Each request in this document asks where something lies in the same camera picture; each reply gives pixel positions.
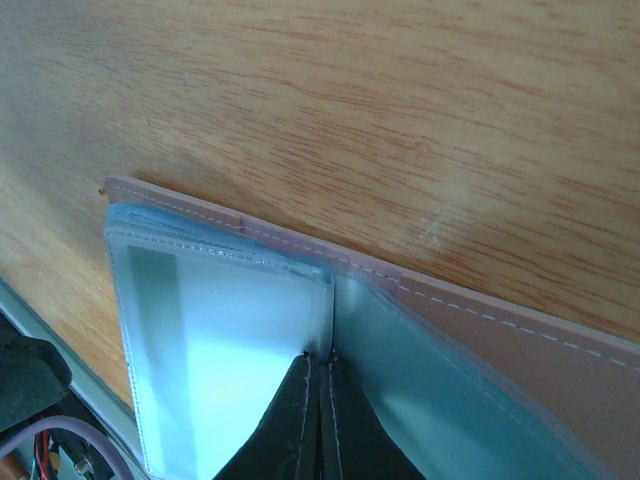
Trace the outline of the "aluminium rail frame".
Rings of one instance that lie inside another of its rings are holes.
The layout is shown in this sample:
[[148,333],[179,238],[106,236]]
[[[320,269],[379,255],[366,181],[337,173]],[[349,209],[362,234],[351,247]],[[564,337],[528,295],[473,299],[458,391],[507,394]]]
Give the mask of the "aluminium rail frame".
[[145,479],[132,412],[1,285],[1,476]]

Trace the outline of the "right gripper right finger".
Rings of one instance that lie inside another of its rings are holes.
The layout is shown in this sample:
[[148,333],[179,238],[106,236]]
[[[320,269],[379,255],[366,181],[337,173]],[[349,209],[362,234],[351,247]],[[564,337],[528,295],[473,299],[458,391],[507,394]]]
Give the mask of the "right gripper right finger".
[[319,427],[324,479],[421,479],[387,434],[348,362],[332,355],[320,370]]

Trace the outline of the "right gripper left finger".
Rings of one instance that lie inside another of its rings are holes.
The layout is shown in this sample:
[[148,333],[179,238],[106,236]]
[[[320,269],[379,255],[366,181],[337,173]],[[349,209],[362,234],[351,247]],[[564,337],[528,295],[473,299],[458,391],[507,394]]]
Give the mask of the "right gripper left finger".
[[318,478],[319,392],[317,357],[295,357],[258,426],[216,477]]

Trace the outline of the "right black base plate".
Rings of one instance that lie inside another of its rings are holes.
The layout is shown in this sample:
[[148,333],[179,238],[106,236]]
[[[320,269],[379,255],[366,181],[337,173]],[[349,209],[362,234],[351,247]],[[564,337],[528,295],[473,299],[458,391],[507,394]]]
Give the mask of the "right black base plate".
[[67,393],[72,373],[50,342],[20,334],[1,319],[1,444]]

